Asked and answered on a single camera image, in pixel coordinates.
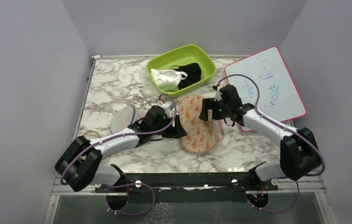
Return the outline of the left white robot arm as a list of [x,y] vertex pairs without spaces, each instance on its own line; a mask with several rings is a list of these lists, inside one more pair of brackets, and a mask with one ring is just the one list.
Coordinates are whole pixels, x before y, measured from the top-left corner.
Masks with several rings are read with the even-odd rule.
[[101,168],[100,163],[152,141],[154,135],[179,139],[187,133],[179,115],[170,116],[164,107],[154,105],[144,117],[118,133],[96,140],[76,137],[55,163],[55,171],[61,175],[61,184],[69,185],[75,192],[94,184],[105,184],[112,191],[120,191],[125,185],[122,171],[115,165]]

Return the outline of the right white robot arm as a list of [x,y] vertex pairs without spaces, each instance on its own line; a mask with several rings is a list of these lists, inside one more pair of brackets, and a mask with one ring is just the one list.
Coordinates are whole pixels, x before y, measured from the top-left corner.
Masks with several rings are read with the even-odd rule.
[[262,163],[249,170],[248,186],[259,190],[272,179],[297,181],[318,167],[325,167],[313,132],[297,129],[267,117],[251,103],[242,103],[236,88],[230,84],[216,91],[214,98],[202,101],[202,121],[230,119],[233,123],[259,132],[280,149],[280,159]]

